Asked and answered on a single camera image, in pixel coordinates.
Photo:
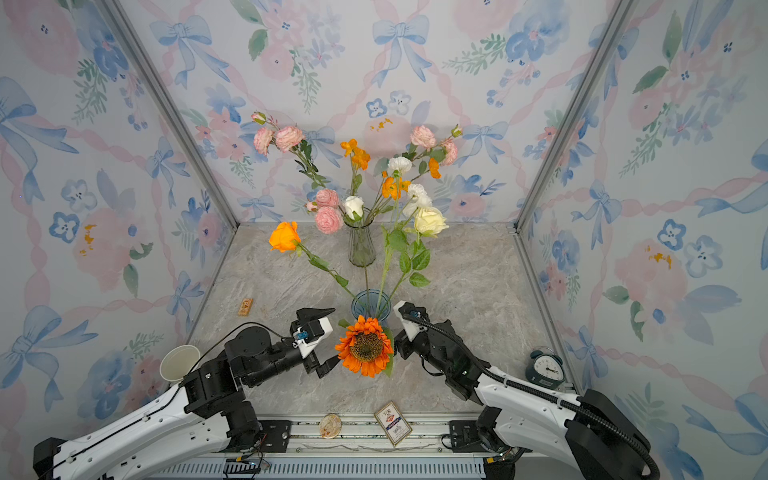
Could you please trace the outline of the orange marigold flower stem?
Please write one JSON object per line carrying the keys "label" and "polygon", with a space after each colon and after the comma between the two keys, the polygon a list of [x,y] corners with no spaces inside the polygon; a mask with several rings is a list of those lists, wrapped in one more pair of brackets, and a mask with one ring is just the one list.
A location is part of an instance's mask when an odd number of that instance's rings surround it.
{"label": "orange marigold flower stem", "polygon": [[346,369],[369,378],[383,373],[394,356],[392,340],[379,321],[362,315],[346,327],[335,350]]}

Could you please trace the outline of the blue purple glass vase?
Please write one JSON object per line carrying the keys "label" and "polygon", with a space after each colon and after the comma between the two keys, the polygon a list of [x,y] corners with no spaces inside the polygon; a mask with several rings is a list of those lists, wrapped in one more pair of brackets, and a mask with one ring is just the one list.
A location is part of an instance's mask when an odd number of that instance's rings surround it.
{"label": "blue purple glass vase", "polygon": [[359,292],[351,302],[351,313],[358,316],[376,318],[383,328],[388,328],[388,318],[392,311],[390,297],[377,289]]}

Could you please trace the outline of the clear grey glass vase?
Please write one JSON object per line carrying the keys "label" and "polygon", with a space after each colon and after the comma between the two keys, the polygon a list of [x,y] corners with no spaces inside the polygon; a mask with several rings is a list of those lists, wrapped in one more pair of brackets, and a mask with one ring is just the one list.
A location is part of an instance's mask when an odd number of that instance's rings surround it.
{"label": "clear grey glass vase", "polygon": [[350,263],[359,268],[371,265],[376,259],[376,249],[371,235],[373,219],[368,215],[368,210],[363,209],[365,216],[348,213],[344,216],[344,222],[349,228],[349,255]]}

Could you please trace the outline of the orange rose stem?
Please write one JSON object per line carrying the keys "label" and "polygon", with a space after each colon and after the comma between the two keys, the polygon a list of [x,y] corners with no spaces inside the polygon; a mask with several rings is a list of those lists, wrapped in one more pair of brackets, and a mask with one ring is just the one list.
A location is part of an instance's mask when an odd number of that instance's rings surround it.
{"label": "orange rose stem", "polygon": [[268,243],[272,250],[280,253],[293,252],[297,256],[305,256],[307,261],[315,268],[325,272],[350,296],[354,294],[348,288],[349,280],[343,277],[336,269],[322,259],[320,256],[312,253],[301,241],[298,233],[298,224],[296,222],[281,222],[271,233]]}

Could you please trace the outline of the cream rose stem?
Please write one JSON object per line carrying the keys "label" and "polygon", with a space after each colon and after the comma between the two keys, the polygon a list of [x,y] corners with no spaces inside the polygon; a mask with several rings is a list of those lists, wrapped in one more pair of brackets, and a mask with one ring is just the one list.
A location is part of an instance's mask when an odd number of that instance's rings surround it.
{"label": "cream rose stem", "polygon": [[384,287],[392,262],[397,260],[399,276],[388,296],[391,300],[405,283],[423,288],[431,283],[423,271],[430,265],[432,253],[425,238],[436,238],[449,225],[436,207],[417,207],[405,221],[384,230],[385,260],[380,286]]}

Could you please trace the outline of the pink carnation stem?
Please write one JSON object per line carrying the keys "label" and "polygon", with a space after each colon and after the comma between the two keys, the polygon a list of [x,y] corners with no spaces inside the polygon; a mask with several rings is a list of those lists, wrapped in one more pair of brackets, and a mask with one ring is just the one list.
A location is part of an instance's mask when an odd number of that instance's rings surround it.
{"label": "pink carnation stem", "polygon": [[339,207],[338,194],[331,189],[319,190],[315,199],[305,204],[306,210],[314,215],[317,229],[326,235],[336,233],[342,226],[343,219]]}

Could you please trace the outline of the white flower stem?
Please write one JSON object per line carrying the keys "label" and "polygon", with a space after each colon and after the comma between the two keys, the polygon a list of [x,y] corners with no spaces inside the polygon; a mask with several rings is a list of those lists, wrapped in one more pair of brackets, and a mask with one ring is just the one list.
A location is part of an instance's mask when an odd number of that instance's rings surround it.
{"label": "white flower stem", "polygon": [[407,259],[410,244],[408,235],[416,231],[411,223],[419,210],[433,206],[427,190],[417,181],[419,175],[413,180],[408,179],[412,169],[413,161],[401,155],[389,159],[387,169],[383,172],[382,207],[378,212],[385,216],[386,222],[382,225],[384,260],[378,283],[378,304],[384,296],[384,288],[395,259],[399,258],[405,264],[406,273],[411,270],[410,260]]}

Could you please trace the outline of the white rosebud stem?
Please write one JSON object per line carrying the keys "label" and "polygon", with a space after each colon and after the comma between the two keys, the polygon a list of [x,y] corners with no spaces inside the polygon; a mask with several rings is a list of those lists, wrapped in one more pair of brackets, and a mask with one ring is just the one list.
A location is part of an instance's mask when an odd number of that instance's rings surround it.
{"label": "white rosebud stem", "polygon": [[361,197],[348,196],[342,202],[344,223],[350,229],[349,255],[351,264],[363,269],[365,289],[370,289],[368,267],[375,261],[376,253],[370,232],[370,223],[366,221],[366,210]]}

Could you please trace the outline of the pink rose stem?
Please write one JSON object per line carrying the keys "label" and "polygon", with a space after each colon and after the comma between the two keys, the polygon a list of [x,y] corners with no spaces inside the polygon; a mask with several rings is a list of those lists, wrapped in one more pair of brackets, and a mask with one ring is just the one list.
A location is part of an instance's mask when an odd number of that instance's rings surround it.
{"label": "pink rose stem", "polygon": [[252,141],[258,154],[267,156],[271,147],[275,147],[281,153],[291,154],[294,156],[299,172],[311,180],[313,188],[327,186],[328,180],[319,173],[313,162],[312,145],[300,128],[280,127],[273,117],[259,111],[251,115],[251,121],[258,126]]}
{"label": "pink rose stem", "polygon": [[416,175],[419,175],[417,181],[424,176],[440,179],[441,168],[458,160],[455,139],[462,134],[462,128],[456,125],[446,138],[438,140],[427,126],[415,127],[410,133],[410,143],[406,146],[406,151],[397,155],[405,155],[413,161],[413,169],[408,174],[408,179],[413,180]]}

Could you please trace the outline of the yellow poppy flower stem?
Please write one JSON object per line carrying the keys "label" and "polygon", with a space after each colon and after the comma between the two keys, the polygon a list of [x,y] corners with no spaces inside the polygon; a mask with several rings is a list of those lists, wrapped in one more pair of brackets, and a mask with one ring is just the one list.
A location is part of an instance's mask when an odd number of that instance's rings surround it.
{"label": "yellow poppy flower stem", "polygon": [[365,216],[363,212],[364,200],[358,195],[359,188],[363,182],[362,173],[367,170],[371,157],[369,153],[362,149],[355,139],[350,139],[340,144],[344,150],[344,157],[350,161],[352,169],[352,179],[350,183],[349,195],[343,200],[341,208],[344,213],[353,217],[353,213]]}

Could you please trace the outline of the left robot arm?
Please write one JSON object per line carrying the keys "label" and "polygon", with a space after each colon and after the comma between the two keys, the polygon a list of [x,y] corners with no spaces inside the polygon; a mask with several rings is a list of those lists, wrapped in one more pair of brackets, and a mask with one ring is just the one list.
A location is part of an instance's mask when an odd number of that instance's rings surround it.
{"label": "left robot arm", "polygon": [[253,452],[269,435],[246,391],[297,366],[324,376],[314,352],[333,332],[330,308],[301,308],[286,336],[248,321],[226,333],[179,383],[144,407],[78,439],[38,443],[40,479],[139,479],[207,453]]}

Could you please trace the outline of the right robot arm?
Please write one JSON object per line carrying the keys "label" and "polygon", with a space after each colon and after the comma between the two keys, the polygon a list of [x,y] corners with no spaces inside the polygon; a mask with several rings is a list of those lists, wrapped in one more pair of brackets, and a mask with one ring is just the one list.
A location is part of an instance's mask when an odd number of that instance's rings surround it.
{"label": "right robot arm", "polygon": [[559,392],[508,375],[474,355],[450,321],[433,323],[425,308],[393,308],[403,329],[395,351],[417,355],[459,398],[482,406],[475,423],[492,453],[511,448],[570,465],[586,479],[657,479],[651,443],[604,394]]}

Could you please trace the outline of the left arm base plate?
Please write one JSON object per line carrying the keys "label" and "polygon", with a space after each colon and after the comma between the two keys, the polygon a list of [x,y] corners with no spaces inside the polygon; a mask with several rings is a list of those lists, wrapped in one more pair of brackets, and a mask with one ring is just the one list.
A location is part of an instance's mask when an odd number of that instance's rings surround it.
{"label": "left arm base plate", "polygon": [[293,423],[290,420],[257,420],[241,435],[240,451],[286,453]]}

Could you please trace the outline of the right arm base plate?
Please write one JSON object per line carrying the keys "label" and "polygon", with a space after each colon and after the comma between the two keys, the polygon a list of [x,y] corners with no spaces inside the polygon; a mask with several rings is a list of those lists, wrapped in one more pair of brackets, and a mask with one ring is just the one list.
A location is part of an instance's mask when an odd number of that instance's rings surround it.
{"label": "right arm base plate", "polygon": [[487,431],[481,432],[474,420],[451,420],[448,433],[441,438],[444,447],[455,453],[487,453],[512,457],[529,453],[529,449],[510,447]]}

